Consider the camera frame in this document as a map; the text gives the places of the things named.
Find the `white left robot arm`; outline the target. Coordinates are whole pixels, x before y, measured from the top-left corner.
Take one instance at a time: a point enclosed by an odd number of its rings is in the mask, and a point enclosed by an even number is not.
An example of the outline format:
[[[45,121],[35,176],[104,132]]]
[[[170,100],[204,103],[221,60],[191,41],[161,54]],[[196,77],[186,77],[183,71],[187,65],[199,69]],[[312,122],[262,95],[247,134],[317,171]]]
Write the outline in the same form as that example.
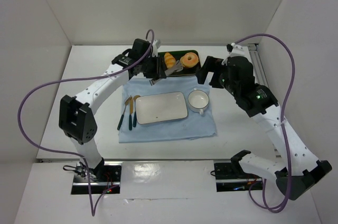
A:
[[[65,95],[60,101],[59,127],[70,138],[85,172],[94,180],[104,173],[104,159],[99,154],[94,140],[98,130],[95,113],[115,90],[126,84],[133,76],[143,73],[147,78],[164,77],[158,57],[159,40],[150,43],[136,39],[132,48],[116,56],[103,73],[74,97]]]

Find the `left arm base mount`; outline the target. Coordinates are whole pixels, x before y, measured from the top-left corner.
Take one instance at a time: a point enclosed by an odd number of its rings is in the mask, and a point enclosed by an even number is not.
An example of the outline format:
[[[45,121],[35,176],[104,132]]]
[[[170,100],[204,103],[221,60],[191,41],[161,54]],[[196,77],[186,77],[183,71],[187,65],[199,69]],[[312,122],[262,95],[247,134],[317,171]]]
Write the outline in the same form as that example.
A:
[[[88,177],[85,168],[81,163],[75,166],[64,165],[64,171],[73,172],[72,182],[72,195],[85,195],[88,194]],[[102,194],[105,190],[109,189],[107,194],[120,193],[120,180],[121,180],[122,163],[108,162],[104,165],[103,172],[100,177],[90,175],[90,184],[92,194]]]

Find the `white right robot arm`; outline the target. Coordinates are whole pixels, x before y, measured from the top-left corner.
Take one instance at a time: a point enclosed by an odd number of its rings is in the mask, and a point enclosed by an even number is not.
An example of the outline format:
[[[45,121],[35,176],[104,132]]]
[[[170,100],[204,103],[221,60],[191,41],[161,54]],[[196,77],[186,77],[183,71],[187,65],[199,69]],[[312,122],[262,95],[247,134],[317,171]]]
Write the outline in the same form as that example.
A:
[[[280,161],[271,161],[242,150],[231,158],[236,173],[254,174],[275,182],[284,196],[296,200],[332,170],[328,161],[319,160],[303,143],[282,115],[269,88],[255,82],[253,65],[247,58],[224,60],[208,56],[196,73],[198,83],[204,83],[210,72],[213,76],[209,85],[227,90],[267,134],[281,156]]]

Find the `orange bagel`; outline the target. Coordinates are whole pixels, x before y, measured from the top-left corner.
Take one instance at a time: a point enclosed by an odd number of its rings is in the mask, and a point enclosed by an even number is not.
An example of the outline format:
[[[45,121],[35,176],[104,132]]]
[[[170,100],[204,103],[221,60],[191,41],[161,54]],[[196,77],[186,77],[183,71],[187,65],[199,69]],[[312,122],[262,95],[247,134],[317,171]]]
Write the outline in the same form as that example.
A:
[[[189,52],[180,58],[180,63],[184,68],[193,68],[199,63],[199,57],[196,53]]]

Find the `metal tongs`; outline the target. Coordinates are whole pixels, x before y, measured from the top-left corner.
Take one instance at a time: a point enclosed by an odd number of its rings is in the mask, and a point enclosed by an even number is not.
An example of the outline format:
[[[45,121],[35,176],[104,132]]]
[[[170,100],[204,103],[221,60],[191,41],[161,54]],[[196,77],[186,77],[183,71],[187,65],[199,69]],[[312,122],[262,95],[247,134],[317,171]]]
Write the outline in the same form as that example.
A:
[[[163,70],[162,67],[159,67],[159,69],[156,73],[156,76],[153,79],[151,79],[149,82],[150,82],[151,86],[153,86],[154,84],[156,84],[160,80],[166,79],[167,77],[169,77],[173,73],[179,72],[179,71],[182,71],[182,70],[183,70],[183,66],[180,63],[180,61],[177,60],[177,61],[175,61],[174,65],[171,68],[166,69],[165,71]]]

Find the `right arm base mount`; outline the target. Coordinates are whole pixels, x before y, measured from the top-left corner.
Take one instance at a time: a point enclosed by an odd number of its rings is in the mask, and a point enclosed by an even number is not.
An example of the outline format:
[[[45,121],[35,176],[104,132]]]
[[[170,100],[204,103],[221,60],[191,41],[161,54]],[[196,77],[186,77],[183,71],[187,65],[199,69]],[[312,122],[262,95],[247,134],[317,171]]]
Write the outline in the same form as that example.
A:
[[[217,192],[262,190],[262,179],[248,173],[238,173],[230,162],[215,162],[210,175],[215,178]]]

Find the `white soup cup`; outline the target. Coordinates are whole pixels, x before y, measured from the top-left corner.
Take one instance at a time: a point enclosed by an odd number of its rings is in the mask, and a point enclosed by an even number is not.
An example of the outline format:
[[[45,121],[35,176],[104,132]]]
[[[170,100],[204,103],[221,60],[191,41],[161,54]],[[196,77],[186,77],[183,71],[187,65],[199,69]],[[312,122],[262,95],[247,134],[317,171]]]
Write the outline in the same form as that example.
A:
[[[205,91],[194,88],[187,97],[187,104],[192,112],[203,116],[210,104],[210,98]]]

